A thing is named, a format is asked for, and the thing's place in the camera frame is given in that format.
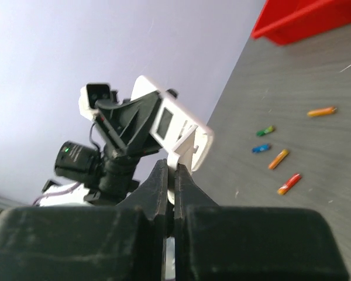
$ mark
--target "black camera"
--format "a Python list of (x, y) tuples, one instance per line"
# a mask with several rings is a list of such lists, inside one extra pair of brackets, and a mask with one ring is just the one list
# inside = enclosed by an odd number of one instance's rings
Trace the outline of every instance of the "black camera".
[(96, 127), (106, 145), (103, 151), (68, 141), (57, 155), (55, 173), (84, 183), (90, 189), (84, 200), (93, 205), (116, 205), (134, 191), (133, 175), (140, 158), (157, 153), (161, 146), (149, 134), (161, 104), (159, 92), (119, 104), (117, 91), (107, 84), (88, 84), (88, 101), (97, 109)]

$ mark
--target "gray tabletop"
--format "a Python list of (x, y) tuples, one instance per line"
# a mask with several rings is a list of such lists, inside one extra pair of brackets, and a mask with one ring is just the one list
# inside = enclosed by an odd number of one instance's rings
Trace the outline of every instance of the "gray tabletop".
[[(216, 138), (195, 182), (220, 205), (305, 207), (331, 225), (351, 273), (351, 25), (285, 47), (248, 41), (210, 119)], [(335, 115), (307, 117), (336, 106)], [(258, 138), (269, 125), (276, 132)], [(254, 155), (251, 149), (271, 143)], [(268, 164), (290, 154), (275, 170)], [(302, 180), (285, 196), (277, 189)]]

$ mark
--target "red bin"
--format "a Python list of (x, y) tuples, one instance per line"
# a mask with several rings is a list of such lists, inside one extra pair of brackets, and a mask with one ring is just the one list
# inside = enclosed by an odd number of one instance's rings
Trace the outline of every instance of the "red bin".
[(285, 45), (351, 23), (351, 0), (267, 0), (253, 28)]

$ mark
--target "blue crayon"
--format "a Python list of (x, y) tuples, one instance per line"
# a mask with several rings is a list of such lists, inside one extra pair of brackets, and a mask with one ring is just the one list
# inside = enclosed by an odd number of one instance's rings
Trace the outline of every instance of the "blue crayon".
[(252, 153), (263, 152), (263, 151), (269, 150), (270, 148), (271, 148), (271, 145), (269, 143), (266, 143), (265, 145), (260, 145), (256, 148), (253, 148)]

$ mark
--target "cable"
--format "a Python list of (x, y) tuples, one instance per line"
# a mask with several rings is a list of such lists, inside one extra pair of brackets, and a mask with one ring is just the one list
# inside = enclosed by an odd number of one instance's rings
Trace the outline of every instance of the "cable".
[(96, 125), (95, 122), (92, 123), (91, 129), (90, 129), (89, 140), (90, 140), (91, 144), (96, 147), (97, 151), (100, 152), (100, 146), (96, 142), (94, 142), (94, 140), (92, 139), (92, 129), (94, 128), (95, 125)]
[(73, 190), (77, 189), (80, 185), (81, 185), (81, 183), (75, 183), (75, 184), (73, 184), (71, 187), (69, 187), (66, 190), (58, 191), (58, 192), (45, 193), (45, 194), (39, 196), (37, 199), (35, 199), (35, 201), (33, 203), (33, 206), (35, 206), (43, 198), (68, 194), (68, 193), (72, 192)]

